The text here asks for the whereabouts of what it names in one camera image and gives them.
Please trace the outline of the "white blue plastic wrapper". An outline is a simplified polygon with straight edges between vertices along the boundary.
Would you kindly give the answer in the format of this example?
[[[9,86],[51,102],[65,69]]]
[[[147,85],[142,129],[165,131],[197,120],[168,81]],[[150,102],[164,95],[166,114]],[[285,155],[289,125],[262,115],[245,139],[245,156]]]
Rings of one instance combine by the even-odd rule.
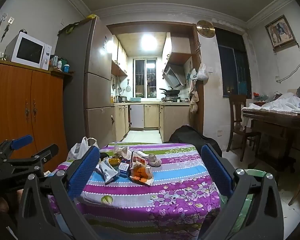
[[[104,158],[97,164],[96,172],[103,177],[105,184],[110,183],[119,176],[119,171],[111,166],[109,158]]]

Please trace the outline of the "clear plastic bag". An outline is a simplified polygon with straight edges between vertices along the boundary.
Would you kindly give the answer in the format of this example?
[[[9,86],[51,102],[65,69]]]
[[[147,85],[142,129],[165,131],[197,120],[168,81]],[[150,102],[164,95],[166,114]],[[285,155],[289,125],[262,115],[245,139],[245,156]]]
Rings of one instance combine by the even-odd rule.
[[[130,159],[131,155],[132,155],[132,152],[129,150],[128,146],[123,146],[123,147],[120,147],[117,145],[114,146],[113,156],[115,158]]]

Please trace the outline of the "orange white snack wrapper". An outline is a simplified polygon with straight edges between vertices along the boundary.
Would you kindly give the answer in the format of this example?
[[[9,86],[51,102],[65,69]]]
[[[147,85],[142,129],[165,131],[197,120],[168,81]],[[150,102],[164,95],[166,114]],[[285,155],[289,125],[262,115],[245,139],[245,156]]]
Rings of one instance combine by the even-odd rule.
[[[147,186],[151,186],[154,181],[152,169],[148,165],[148,161],[137,152],[132,152],[129,177],[132,181]]]

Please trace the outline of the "blue white medicine box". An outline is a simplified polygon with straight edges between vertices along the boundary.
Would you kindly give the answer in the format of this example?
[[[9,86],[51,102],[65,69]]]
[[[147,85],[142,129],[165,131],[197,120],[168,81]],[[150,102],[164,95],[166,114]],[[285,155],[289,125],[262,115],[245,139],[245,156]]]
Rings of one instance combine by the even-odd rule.
[[[123,176],[128,176],[129,171],[130,171],[130,160],[129,159],[122,159],[119,166],[118,166],[118,171]]]

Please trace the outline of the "beige knitted rag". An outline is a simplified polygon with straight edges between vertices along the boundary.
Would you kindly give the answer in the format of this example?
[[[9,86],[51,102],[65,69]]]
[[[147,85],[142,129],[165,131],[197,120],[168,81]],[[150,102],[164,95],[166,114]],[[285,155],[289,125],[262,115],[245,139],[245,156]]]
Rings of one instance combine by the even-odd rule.
[[[146,159],[147,163],[151,167],[160,167],[162,164],[162,161],[156,157],[154,154],[145,154],[141,151],[136,151],[136,154],[138,154],[143,159]]]

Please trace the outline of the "green lined trash bin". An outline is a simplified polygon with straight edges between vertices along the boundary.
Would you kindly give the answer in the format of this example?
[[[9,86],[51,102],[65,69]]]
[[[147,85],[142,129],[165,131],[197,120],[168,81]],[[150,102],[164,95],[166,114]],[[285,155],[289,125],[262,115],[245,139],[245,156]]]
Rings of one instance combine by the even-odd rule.
[[[266,174],[265,171],[260,171],[260,170],[256,170],[256,169],[245,169],[245,172],[250,176],[261,177],[261,178]],[[226,206],[226,204],[228,202],[228,197],[222,195],[220,192],[218,194],[219,194],[219,199],[220,199],[220,207],[222,209],[224,206]],[[233,236],[234,234],[239,232],[239,230],[241,230],[241,227],[243,226],[243,222],[248,214],[249,207],[250,207],[251,201],[253,199],[253,196],[254,196],[253,194],[248,194],[246,196],[244,204],[242,206],[242,209],[235,221],[235,224],[232,227],[232,229],[230,230],[230,233],[228,234],[229,237]]]

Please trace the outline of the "grey refrigerator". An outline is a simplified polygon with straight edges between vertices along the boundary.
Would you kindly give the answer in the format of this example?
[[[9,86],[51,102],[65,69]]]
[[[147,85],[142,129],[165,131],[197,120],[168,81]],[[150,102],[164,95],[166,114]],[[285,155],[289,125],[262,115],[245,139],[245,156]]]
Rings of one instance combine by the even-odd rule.
[[[83,137],[95,138],[99,147],[112,141],[112,41],[111,32],[99,17],[82,20],[59,32],[55,54],[66,59],[72,72],[63,92],[68,148]]]

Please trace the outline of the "dark wooden dining table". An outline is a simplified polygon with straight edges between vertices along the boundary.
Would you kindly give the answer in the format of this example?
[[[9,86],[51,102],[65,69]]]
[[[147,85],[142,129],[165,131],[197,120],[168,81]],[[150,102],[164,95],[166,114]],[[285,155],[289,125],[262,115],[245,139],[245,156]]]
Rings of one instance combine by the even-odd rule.
[[[275,170],[282,171],[288,164],[288,156],[300,131],[300,114],[269,112],[255,109],[243,109],[243,116],[251,119],[252,128],[281,140],[277,158],[258,155],[259,159],[267,162]]]

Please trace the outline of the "white microwave oven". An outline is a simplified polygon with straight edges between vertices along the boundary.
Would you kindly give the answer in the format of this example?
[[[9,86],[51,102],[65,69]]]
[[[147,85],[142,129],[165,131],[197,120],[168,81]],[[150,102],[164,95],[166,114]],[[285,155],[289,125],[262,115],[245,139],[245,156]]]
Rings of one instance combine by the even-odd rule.
[[[7,61],[49,70],[52,46],[20,32],[6,47],[4,58]]]

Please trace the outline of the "purple striped floral tablecloth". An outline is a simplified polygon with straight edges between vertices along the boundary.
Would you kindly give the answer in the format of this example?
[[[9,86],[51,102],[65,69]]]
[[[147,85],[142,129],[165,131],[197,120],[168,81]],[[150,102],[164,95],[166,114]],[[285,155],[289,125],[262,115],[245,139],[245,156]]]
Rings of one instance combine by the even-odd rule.
[[[130,143],[154,154],[148,186],[117,177],[105,183],[94,172],[75,206],[101,239],[197,239],[218,215],[221,201],[198,151],[191,144]]]

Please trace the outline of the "black cloth covered object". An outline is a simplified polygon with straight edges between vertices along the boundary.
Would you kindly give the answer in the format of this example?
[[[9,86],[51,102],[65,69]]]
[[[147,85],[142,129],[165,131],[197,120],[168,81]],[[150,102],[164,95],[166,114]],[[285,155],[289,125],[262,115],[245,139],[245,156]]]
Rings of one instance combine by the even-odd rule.
[[[199,154],[201,154],[201,149],[204,145],[210,144],[218,153],[218,155],[222,157],[222,150],[217,141],[200,134],[197,130],[189,125],[184,125],[176,129],[167,142],[191,144],[196,148]]]

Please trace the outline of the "wooden chair by window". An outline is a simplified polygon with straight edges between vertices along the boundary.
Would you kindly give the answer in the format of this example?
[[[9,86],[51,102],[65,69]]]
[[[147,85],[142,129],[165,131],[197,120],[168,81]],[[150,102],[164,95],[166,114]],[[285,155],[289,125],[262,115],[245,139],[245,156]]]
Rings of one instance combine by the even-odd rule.
[[[241,142],[242,153],[239,159],[240,162],[243,161],[245,148],[247,146],[247,141],[251,141],[254,143],[253,148],[256,147],[255,153],[258,153],[260,140],[261,140],[260,132],[243,125],[242,108],[246,107],[246,103],[247,103],[246,95],[236,95],[236,94],[229,95],[230,137],[226,148],[226,152],[230,151],[234,134],[240,135],[242,137],[242,142]]]

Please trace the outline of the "range hood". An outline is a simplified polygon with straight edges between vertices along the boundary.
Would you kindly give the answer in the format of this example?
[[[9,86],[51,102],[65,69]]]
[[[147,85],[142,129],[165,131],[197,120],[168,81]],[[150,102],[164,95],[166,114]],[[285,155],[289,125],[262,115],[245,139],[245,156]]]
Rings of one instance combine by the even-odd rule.
[[[162,77],[167,81],[171,88],[184,87],[186,85],[183,66],[170,63],[166,64]]]

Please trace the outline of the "framed elephant picture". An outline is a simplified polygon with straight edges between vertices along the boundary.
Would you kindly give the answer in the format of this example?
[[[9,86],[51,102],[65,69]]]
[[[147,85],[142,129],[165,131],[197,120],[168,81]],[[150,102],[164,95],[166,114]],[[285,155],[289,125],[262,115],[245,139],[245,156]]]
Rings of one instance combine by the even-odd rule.
[[[265,29],[275,52],[298,44],[285,15],[271,21]]]

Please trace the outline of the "round brass wall clock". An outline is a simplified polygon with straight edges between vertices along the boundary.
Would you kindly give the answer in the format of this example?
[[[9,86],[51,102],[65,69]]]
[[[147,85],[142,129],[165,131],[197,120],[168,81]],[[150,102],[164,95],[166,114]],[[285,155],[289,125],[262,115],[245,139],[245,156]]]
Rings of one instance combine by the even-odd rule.
[[[196,24],[197,31],[205,38],[213,38],[215,36],[215,28],[212,23],[206,20],[200,20]]]

